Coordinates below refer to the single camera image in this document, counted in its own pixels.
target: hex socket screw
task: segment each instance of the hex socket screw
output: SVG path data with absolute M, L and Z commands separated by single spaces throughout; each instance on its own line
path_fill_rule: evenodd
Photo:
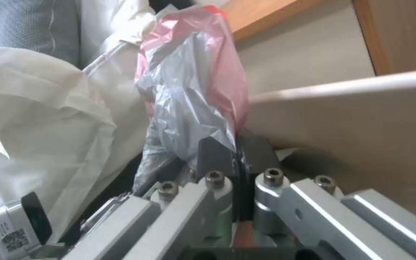
M 179 186 L 174 181 L 165 181 L 158 187 L 158 196 L 161 200 L 170 202 L 179 193 Z
M 323 190 L 332 195 L 334 194 L 335 189 L 337 187 L 337 183 L 335 182 L 335 180 L 332 177 L 326 175 L 316 176 L 314 178 L 314 182 Z
M 264 183 L 278 187 L 283 184 L 283 171 L 279 168 L 268 168 L 264 171 Z
M 206 185 L 210 189 L 220 189 L 224 187 L 224 173 L 221 171 L 209 171 L 205 174 Z

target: pink plastic bag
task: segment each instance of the pink plastic bag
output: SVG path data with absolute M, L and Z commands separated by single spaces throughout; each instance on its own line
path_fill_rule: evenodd
M 166 158 L 178 156 L 195 167 L 203 138 L 212 136 L 235 151 L 248 86 L 228 23 L 216 7 L 164 15 L 141 45 L 135 81 L 150 104 L 151 121 L 134 189 Z

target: qr code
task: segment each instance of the qr code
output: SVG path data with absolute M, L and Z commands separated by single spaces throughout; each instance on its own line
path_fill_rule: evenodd
M 28 245 L 28 238 L 23 229 L 16 230 L 3 237 L 1 241 L 7 249 L 7 252 L 18 250 L 19 248 Z

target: gray fabric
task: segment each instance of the gray fabric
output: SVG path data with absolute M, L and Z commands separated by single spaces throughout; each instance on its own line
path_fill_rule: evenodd
M 0 0 L 0 47 L 31 49 L 79 64 L 74 0 Z

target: hole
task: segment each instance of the hole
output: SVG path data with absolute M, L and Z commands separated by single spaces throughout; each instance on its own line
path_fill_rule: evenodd
M 269 174 L 272 176 L 278 176 L 280 173 L 276 169 L 269 170 Z
M 219 173 L 217 171 L 212 171 L 209 173 L 209 176 L 213 179 L 218 179 L 220 177 Z
M 301 213 L 301 211 L 299 209 L 295 209 L 295 216 L 299 220 L 302 220 L 303 219 L 303 214 Z
M 319 181 L 323 184 L 330 184 L 332 183 L 327 177 L 320 177 Z
M 317 255 L 313 250 L 299 250 L 295 254 L 295 260 L 321 260 L 319 255 Z
M 202 251 L 198 252 L 192 260 L 217 260 L 218 258 L 214 253 L 208 252 L 208 251 Z
M 170 182 L 167 182 L 167 183 L 164 183 L 162 186 L 161 186 L 161 189 L 162 190 L 164 190 L 164 191 L 169 191 L 170 189 L 172 189 L 173 188 L 173 184 L 172 183 L 170 183 Z

